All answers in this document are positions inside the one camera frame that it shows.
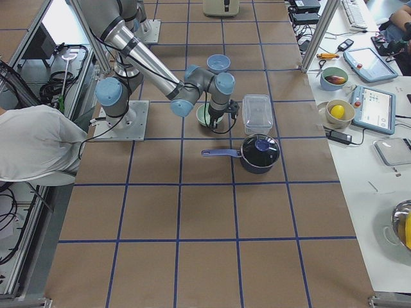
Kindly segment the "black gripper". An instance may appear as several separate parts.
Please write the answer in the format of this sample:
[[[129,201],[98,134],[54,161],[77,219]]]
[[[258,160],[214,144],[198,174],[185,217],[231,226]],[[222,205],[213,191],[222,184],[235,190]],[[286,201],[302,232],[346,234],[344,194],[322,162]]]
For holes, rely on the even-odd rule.
[[[213,108],[209,108],[208,114],[209,114],[209,126],[217,126],[218,120],[224,115],[224,112],[215,110]]]

